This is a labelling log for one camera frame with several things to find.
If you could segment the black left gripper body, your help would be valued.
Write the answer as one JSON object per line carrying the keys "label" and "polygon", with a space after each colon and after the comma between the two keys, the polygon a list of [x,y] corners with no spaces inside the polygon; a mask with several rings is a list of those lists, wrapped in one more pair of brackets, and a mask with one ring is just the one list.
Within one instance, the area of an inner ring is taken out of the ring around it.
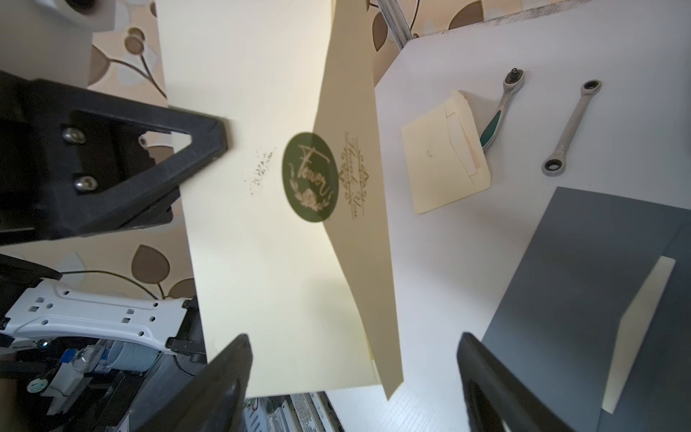
{"label": "black left gripper body", "polygon": [[14,245],[40,240],[35,225],[40,185],[32,156],[32,81],[1,75],[1,243]]}

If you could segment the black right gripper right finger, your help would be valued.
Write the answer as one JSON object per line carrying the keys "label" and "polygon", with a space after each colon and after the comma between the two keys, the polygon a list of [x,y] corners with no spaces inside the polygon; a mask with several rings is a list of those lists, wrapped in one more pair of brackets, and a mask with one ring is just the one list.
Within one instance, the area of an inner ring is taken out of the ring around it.
{"label": "black right gripper right finger", "polygon": [[471,431],[570,431],[473,334],[457,349]]}

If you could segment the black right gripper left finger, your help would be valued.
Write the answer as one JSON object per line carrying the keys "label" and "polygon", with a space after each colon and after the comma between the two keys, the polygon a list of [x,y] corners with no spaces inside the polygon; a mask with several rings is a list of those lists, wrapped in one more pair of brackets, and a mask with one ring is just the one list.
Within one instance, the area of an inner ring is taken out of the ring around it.
{"label": "black right gripper left finger", "polygon": [[240,334],[140,431],[239,431],[253,362]]}

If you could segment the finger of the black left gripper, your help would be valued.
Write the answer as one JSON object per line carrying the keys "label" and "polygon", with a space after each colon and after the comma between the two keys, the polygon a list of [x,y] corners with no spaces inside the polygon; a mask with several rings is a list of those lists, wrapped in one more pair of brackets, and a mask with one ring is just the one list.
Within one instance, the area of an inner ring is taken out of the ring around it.
{"label": "finger of the black left gripper", "polygon": [[169,223],[181,183],[228,147],[220,119],[34,80],[41,216],[35,236],[66,239]]}

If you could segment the dark grey envelope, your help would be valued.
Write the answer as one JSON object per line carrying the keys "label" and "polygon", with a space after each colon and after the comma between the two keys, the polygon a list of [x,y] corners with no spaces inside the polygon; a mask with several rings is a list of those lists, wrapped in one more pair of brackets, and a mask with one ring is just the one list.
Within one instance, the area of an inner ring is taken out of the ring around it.
{"label": "dark grey envelope", "polygon": [[[619,322],[661,257],[675,265],[608,414]],[[689,211],[558,188],[482,341],[576,431],[689,430]]]}

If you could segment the cream envelope green seal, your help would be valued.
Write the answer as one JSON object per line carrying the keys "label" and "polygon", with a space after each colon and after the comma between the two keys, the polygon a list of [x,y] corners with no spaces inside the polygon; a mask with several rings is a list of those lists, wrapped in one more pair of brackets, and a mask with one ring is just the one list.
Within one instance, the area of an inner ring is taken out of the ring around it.
{"label": "cream envelope green seal", "polygon": [[248,397],[403,383],[363,1],[160,1],[167,100],[225,120],[181,187],[206,356]]}

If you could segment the white card grey envelope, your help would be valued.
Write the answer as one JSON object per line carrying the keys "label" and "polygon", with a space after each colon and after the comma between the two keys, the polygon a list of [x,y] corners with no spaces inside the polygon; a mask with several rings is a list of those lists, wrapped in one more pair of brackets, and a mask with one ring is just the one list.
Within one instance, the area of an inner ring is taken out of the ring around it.
{"label": "white card grey envelope", "polygon": [[667,287],[676,260],[661,256],[619,321],[602,409],[614,414],[642,343]]}

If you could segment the cream envelope brown seal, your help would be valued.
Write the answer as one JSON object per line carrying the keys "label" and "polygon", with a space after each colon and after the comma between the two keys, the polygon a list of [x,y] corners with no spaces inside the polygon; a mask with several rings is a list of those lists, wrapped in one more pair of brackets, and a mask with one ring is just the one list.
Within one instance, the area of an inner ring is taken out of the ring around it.
{"label": "cream envelope brown seal", "polygon": [[414,211],[423,214],[491,187],[491,171],[465,95],[453,91],[401,128]]}

